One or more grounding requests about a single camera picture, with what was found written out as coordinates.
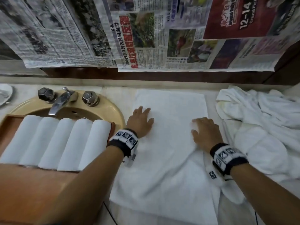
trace white marble countertop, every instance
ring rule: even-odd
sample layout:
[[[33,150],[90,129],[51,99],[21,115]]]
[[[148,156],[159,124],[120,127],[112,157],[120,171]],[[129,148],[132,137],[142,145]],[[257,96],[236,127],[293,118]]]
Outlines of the white marble countertop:
[[[5,104],[0,107],[0,120],[5,114],[9,113],[15,106],[28,100],[37,95],[38,89],[42,88],[44,85],[25,85],[25,84],[12,84],[14,87],[14,95],[9,104]],[[61,90],[61,85],[45,85],[53,90]],[[136,88],[129,87],[99,87],[99,86],[67,86],[69,90],[86,90],[95,91],[98,94],[102,94],[115,103],[118,108],[123,113],[125,121],[132,113],[132,104],[134,96],[136,93]],[[208,116],[213,119],[216,124],[220,126],[220,131],[225,138],[222,121],[219,118],[215,109],[215,99],[218,94],[217,90],[193,90],[193,92],[198,92],[205,95]],[[120,207],[112,202],[106,200],[108,207],[110,208],[114,218],[117,220],[119,225],[184,225],[180,221],[175,221],[167,219],[164,217],[149,215],[142,212],[137,212],[130,210],[128,208]],[[250,212],[247,204],[235,205],[227,200],[223,194],[221,194],[219,209],[218,209],[218,223],[219,225],[252,225],[256,224],[254,214]],[[106,208],[103,206],[101,208],[100,216],[97,224],[99,225],[113,225],[114,222],[108,214]]]

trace brown tray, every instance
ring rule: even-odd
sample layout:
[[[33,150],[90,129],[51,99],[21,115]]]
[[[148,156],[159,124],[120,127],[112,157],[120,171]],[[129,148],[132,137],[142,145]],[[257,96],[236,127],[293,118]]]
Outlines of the brown tray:
[[[4,117],[0,125],[0,155],[23,118],[19,115]],[[111,125],[109,138],[115,131],[115,123]],[[33,224],[76,175],[76,172],[0,163],[0,224]]]

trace rolled towel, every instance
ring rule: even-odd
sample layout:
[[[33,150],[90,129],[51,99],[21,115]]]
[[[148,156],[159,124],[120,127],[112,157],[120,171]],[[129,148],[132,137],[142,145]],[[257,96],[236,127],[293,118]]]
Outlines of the rolled towel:
[[[64,118],[59,121],[50,143],[38,166],[43,169],[56,170],[67,145],[75,121]]]
[[[78,171],[79,162],[92,124],[93,122],[88,119],[79,119],[75,122],[57,170]]]
[[[91,132],[88,136],[88,140],[78,166],[78,170],[83,170],[105,150],[110,129],[111,124],[107,121],[95,120],[93,122]]]
[[[27,115],[19,125],[11,142],[0,157],[0,163],[18,164],[27,150],[42,117]]]
[[[39,164],[57,128],[58,122],[59,120],[53,117],[42,118],[28,149],[19,162],[20,165],[37,166]]]

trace person's left hand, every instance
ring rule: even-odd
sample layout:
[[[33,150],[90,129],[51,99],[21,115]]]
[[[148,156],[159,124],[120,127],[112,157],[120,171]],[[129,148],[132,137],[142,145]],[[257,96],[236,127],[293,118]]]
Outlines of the person's left hand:
[[[147,121],[149,112],[150,108],[145,109],[143,112],[143,107],[140,106],[133,111],[132,116],[130,116],[127,121],[126,128],[135,131],[138,138],[146,136],[152,128],[154,118],[150,118],[149,121]]]

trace faucet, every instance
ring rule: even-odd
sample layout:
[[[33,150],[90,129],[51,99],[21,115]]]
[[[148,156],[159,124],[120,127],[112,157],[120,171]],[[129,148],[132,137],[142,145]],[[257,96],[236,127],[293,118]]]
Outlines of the faucet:
[[[49,115],[56,117],[56,114],[60,109],[62,109],[68,102],[76,101],[78,98],[78,92],[70,91],[67,87],[63,87],[64,92],[53,103],[51,109],[49,110]]]

